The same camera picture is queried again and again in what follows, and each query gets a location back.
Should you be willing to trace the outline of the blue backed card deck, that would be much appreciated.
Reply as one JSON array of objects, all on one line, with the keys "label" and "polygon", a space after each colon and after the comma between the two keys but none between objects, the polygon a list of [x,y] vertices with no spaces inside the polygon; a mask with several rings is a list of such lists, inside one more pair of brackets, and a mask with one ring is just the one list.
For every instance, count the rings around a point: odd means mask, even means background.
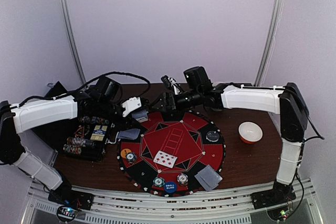
[{"label": "blue backed card deck", "polygon": [[146,122],[148,120],[148,112],[146,110],[133,112],[132,117],[140,123]]}]

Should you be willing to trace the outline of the black dealer button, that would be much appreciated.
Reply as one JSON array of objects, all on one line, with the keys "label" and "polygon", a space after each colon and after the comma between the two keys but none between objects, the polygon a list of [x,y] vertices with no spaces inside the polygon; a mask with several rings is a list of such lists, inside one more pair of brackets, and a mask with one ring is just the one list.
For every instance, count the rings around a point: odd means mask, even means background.
[{"label": "black dealer button", "polygon": [[209,141],[209,142],[217,142],[220,138],[220,135],[217,131],[208,131],[206,133],[206,139]]}]

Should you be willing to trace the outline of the orange big blind button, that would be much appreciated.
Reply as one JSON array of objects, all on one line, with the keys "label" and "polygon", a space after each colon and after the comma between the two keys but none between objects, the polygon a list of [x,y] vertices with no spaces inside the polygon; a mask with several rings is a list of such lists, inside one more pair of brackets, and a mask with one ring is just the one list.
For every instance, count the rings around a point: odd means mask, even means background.
[{"label": "orange big blind button", "polygon": [[124,148],[121,150],[120,155],[122,158],[126,158],[126,156],[131,153],[132,151],[129,148]]}]

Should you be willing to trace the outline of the mixed colour chip stack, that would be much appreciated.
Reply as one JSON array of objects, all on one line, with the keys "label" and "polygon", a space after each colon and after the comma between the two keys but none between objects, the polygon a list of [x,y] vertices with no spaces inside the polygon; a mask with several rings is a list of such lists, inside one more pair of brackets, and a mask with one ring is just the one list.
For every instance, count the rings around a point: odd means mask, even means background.
[{"label": "mixed colour chip stack", "polygon": [[137,162],[137,155],[134,152],[129,152],[127,153],[127,155],[125,156],[126,161],[128,162],[128,164],[134,164]]}]

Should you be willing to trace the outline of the nine of diamonds card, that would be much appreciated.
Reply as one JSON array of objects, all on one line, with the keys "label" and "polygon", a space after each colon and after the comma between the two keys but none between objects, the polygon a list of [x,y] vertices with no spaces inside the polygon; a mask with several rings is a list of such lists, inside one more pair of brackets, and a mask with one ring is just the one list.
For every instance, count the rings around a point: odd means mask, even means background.
[{"label": "nine of diamonds card", "polygon": [[176,156],[170,155],[163,151],[158,151],[153,159],[153,162],[168,168],[173,168],[176,160]]}]

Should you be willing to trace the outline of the blue white 100 chip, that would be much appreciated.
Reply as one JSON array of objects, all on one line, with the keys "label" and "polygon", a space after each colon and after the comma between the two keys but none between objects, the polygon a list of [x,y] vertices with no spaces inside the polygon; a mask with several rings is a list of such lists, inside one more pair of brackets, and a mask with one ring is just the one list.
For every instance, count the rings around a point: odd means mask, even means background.
[{"label": "blue white 100 chip", "polygon": [[188,176],[185,173],[180,173],[176,177],[176,181],[180,186],[188,185]]}]

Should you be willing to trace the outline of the green blue 50 chip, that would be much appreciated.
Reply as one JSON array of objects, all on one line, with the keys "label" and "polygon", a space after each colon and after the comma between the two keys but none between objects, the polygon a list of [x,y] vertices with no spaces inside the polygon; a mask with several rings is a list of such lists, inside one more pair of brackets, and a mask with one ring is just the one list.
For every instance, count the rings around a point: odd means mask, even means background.
[{"label": "green blue 50 chip", "polygon": [[165,185],[165,179],[162,177],[156,177],[153,180],[153,186],[155,187],[163,187]]}]

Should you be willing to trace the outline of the blue small blind button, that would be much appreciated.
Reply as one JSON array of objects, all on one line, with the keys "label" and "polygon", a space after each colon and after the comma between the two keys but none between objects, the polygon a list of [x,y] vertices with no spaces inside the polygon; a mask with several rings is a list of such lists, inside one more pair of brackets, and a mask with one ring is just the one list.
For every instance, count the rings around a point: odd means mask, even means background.
[{"label": "blue small blind button", "polygon": [[175,182],[166,182],[164,184],[164,190],[167,193],[174,193],[177,190],[177,184]]}]

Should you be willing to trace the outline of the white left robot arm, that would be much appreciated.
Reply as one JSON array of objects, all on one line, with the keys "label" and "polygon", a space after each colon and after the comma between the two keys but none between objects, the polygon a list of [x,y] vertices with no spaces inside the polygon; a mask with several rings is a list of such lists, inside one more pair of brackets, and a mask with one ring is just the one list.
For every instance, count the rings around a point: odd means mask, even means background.
[{"label": "white left robot arm", "polygon": [[52,131],[56,124],[85,117],[89,113],[110,122],[128,122],[130,114],[144,105],[140,97],[123,103],[113,103],[117,83],[106,76],[94,78],[95,85],[83,86],[54,97],[31,96],[21,103],[1,102],[1,165],[13,165],[50,189],[50,193],[64,205],[71,205],[76,197],[71,183],[58,170],[42,162],[21,144],[20,134],[42,128],[47,136],[59,136]]}]

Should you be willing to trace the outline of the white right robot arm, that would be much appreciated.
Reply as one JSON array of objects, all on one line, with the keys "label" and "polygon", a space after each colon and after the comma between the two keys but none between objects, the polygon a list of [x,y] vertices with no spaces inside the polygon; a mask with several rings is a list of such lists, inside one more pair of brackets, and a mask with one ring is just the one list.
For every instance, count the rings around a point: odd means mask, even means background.
[{"label": "white right robot arm", "polygon": [[257,165],[249,165],[242,157],[232,169],[224,188],[252,186],[274,180],[269,192],[272,203],[279,204],[289,196],[292,184],[303,157],[305,131],[310,122],[308,107],[295,83],[285,86],[256,87],[250,83],[211,82],[204,67],[193,67],[184,71],[188,90],[168,76],[161,78],[167,92],[161,93],[152,103],[167,111],[182,111],[198,105],[220,111],[221,122],[232,126],[238,121],[260,123],[266,140],[275,137],[281,140],[281,150],[276,150],[275,141],[263,146],[256,158]]}]

